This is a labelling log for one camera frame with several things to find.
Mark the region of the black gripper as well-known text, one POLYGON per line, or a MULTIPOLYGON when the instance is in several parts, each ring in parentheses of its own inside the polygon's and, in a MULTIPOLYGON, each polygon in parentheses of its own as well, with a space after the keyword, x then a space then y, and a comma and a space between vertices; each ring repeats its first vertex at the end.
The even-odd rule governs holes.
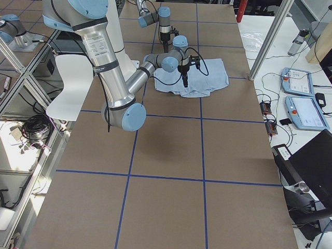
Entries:
POLYGON ((169 33, 160 33, 159 40, 163 45, 164 53, 169 52, 170 34, 169 33))
POLYGON ((187 72, 189 71, 189 65, 186 64, 186 65, 179 65, 178 66, 178 71, 180 72, 181 74, 181 78, 183 80, 183 86, 184 87, 188 87, 188 75, 187 75, 187 72))

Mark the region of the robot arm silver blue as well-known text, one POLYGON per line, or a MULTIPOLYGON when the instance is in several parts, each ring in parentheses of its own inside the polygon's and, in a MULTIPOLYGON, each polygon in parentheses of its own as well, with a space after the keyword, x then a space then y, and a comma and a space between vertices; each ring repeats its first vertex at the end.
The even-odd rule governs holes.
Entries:
POLYGON ((149 1, 135 1, 139 12, 138 21, 141 27, 147 27, 159 23, 159 40, 163 45, 164 53, 169 52, 169 41, 171 40, 170 8, 160 7, 150 11, 146 5, 149 1))
POLYGON ((135 94, 156 69, 175 71, 187 63, 187 38, 173 38, 173 48, 167 53, 149 54, 142 66, 129 79, 121 70, 124 63, 115 41, 122 39, 115 1, 43 1, 46 26, 74 32, 82 39, 94 72, 103 85, 106 108, 102 111, 109 126, 136 131, 146 119, 145 107, 136 102, 135 94))

